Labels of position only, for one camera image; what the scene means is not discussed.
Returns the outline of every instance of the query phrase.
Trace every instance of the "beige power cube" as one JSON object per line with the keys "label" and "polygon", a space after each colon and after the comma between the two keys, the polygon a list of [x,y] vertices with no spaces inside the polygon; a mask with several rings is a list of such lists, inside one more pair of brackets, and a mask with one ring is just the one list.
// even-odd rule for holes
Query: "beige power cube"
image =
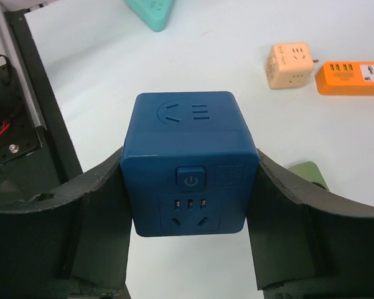
{"label": "beige power cube", "polygon": [[266,63],[269,87],[279,89],[305,85],[314,70],[314,62],[305,42],[273,45]]}

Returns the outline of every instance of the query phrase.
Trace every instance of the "white background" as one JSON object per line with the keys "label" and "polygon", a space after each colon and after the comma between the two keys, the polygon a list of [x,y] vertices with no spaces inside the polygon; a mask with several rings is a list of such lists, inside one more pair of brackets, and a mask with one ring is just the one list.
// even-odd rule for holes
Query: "white background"
{"label": "white background", "polygon": [[[279,164],[315,161],[334,193],[374,205],[374,97],[270,90],[272,44],[306,41],[326,60],[374,60],[374,0],[178,0],[154,33],[122,0],[61,0],[27,15],[83,170],[122,144],[141,92],[229,90],[256,146]],[[133,299],[261,298],[245,228],[143,239]]]}

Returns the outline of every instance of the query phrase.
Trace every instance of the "blue power cube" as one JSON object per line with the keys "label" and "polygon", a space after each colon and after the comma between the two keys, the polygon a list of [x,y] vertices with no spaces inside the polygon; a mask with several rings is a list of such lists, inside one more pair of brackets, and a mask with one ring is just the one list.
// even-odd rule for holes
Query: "blue power cube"
{"label": "blue power cube", "polygon": [[120,161],[136,232],[241,231],[258,164],[230,92],[140,94]]}

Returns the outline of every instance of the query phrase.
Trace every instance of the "green object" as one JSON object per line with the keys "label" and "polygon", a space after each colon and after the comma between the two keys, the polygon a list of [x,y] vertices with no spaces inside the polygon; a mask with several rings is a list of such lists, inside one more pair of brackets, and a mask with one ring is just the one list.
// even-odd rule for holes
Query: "green object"
{"label": "green object", "polygon": [[167,23],[174,0],[126,0],[132,10],[153,31],[162,31]]}
{"label": "green object", "polygon": [[297,164],[291,166],[289,170],[294,174],[302,177],[303,179],[321,187],[322,189],[329,191],[328,185],[326,184],[324,177],[322,176],[318,166],[314,162],[308,161],[301,164]]}

